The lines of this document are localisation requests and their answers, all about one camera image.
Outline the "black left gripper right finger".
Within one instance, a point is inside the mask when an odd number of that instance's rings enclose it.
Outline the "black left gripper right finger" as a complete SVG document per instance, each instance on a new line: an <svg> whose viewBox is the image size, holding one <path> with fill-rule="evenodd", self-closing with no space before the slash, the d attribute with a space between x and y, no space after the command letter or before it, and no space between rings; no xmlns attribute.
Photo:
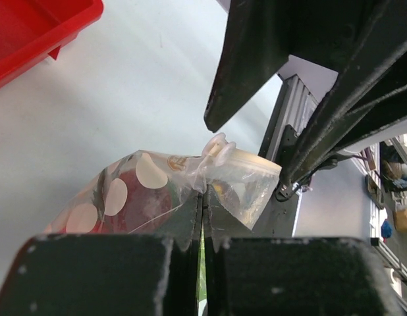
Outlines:
<svg viewBox="0 0 407 316"><path fill-rule="evenodd" d="M257 237L203 196L208 315L407 315L377 252L348 237Z"/></svg>

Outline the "dark red fake fruit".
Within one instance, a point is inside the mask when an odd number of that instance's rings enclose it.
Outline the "dark red fake fruit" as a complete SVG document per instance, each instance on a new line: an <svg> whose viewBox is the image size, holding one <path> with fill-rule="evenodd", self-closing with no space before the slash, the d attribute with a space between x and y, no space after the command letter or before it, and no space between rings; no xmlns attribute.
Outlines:
<svg viewBox="0 0 407 316"><path fill-rule="evenodd" d="M153 232L172 214L168 187L142 186L134 169L112 180L105 196L105 222L117 234Z"/></svg>

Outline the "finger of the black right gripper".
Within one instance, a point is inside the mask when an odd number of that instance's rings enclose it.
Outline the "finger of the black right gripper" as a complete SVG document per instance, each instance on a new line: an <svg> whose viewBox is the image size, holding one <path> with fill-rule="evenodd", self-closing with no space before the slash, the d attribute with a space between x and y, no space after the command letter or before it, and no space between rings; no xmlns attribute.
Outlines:
<svg viewBox="0 0 407 316"><path fill-rule="evenodd" d="M218 131L275 74L298 75L321 99L377 1L230 1L221 58L204 114Z"/></svg>
<svg viewBox="0 0 407 316"><path fill-rule="evenodd" d="M280 185L304 184L340 151L407 119L407 1L362 2L364 21L319 102L286 156Z"/></svg>

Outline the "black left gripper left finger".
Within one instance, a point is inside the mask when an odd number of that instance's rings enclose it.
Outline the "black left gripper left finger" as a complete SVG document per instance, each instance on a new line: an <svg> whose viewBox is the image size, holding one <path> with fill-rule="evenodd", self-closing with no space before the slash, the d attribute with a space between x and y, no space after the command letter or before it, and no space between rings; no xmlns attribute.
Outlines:
<svg viewBox="0 0 407 316"><path fill-rule="evenodd" d="M197 315L202 195L149 234L42 234L19 249L0 315Z"/></svg>

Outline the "clear zip top bag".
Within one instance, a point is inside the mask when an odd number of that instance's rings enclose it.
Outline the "clear zip top bag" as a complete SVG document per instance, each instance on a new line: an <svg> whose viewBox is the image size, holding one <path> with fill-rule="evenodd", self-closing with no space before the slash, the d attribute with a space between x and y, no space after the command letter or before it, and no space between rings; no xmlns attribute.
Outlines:
<svg viewBox="0 0 407 316"><path fill-rule="evenodd" d="M45 233L142 233L159 228L192 192L215 190L220 204L253 229L279 182L281 166L238 149L224 133L200 156L139 150L104 168Z"/></svg>

